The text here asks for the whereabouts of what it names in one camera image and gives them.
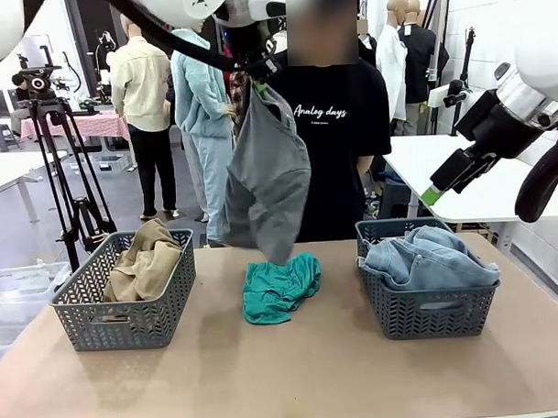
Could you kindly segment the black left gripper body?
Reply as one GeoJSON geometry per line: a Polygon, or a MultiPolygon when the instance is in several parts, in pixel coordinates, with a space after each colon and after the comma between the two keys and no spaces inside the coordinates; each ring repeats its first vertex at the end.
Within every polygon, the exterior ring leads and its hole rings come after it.
{"type": "Polygon", "coordinates": [[[276,47],[267,23],[229,28],[229,51],[235,70],[245,72],[255,82],[267,81],[281,70],[276,47]]]}

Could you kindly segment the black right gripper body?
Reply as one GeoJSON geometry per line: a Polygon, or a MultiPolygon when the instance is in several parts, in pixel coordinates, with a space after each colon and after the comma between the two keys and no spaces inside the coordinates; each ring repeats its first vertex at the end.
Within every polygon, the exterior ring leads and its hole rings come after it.
{"type": "Polygon", "coordinates": [[[431,176],[434,188],[447,193],[461,193],[473,180],[489,171],[498,162],[498,155],[477,145],[456,151],[431,176]]]}

